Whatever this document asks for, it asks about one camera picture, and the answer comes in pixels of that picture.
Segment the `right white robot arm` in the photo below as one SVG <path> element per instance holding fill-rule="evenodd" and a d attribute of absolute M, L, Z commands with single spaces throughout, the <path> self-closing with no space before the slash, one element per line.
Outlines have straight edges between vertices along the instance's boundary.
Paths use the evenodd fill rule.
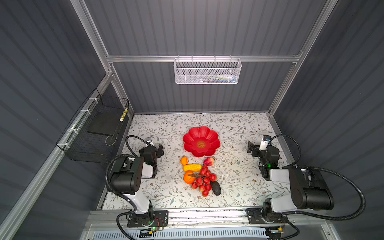
<path fill-rule="evenodd" d="M 282 219 L 282 213 L 297 210 L 331 210 L 333 196 L 318 170 L 302 170 L 295 167 L 280 169 L 280 150 L 267 141 L 260 145 L 248 142 L 247 153 L 259 159 L 262 177 L 269 182 L 290 185 L 290 194 L 277 198 L 267 198 L 263 206 L 256 210 L 258 218 L 271 224 Z"/>

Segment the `small fake orange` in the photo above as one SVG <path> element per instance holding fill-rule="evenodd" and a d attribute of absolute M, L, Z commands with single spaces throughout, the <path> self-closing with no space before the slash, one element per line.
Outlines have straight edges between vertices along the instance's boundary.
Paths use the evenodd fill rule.
<path fill-rule="evenodd" d="M 181 164 L 183 166 L 187 165 L 189 163 L 189 159 L 187 157 L 182 157 L 181 158 Z"/>

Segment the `dark fake avocado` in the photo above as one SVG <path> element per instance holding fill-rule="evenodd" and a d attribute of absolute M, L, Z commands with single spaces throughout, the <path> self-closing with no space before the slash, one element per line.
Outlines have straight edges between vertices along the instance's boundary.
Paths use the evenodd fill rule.
<path fill-rule="evenodd" d="M 220 184 L 217 181 L 211 182 L 211 188 L 214 195 L 219 196 L 222 193 Z"/>

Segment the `large orange fake fruit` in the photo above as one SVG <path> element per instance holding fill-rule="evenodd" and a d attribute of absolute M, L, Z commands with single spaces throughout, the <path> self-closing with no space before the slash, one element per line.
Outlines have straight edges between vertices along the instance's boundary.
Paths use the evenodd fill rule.
<path fill-rule="evenodd" d="M 195 173 L 191 170 L 186 171 L 183 180 L 188 185 L 193 184 L 196 180 Z"/>

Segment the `red fake apple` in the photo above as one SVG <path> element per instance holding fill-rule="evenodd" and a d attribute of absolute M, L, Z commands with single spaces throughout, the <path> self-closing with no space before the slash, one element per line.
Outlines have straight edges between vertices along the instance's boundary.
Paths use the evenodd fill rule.
<path fill-rule="evenodd" d="M 211 167 L 215 164 L 215 158 L 214 157 L 208 157 L 204 160 L 203 165 L 207 167 Z"/>

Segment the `red fake grape bunch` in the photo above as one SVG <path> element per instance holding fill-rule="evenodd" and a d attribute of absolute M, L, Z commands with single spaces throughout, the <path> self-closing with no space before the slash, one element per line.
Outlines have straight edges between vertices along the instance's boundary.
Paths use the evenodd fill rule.
<path fill-rule="evenodd" d="M 196 174 L 195 180 L 191 183 L 191 189 L 199 190 L 206 198 L 213 191 L 213 184 L 216 184 L 218 177 L 213 174 L 207 166 L 203 166 L 201 171 Z"/>

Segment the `yellow fake corn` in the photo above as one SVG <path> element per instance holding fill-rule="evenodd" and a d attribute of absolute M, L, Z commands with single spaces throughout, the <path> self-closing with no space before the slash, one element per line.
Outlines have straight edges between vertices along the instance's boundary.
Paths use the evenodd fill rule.
<path fill-rule="evenodd" d="M 183 166 L 183 171 L 192 171 L 192 172 L 200 172 L 202 170 L 202 165 L 199 164 L 186 164 Z"/>

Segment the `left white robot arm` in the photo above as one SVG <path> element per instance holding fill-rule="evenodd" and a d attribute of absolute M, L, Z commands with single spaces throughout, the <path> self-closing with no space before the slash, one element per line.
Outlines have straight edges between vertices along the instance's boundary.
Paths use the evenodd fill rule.
<path fill-rule="evenodd" d="M 168 225 L 169 212 L 154 209 L 141 190 L 141 182 L 156 176 L 157 160 L 164 155 L 164 148 L 148 145 L 139 152 L 138 157 L 121 154 L 109 162 L 105 173 L 107 190 L 132 206 L 125 213 L 128 228 L 144 227 L 155 231 Z"/>

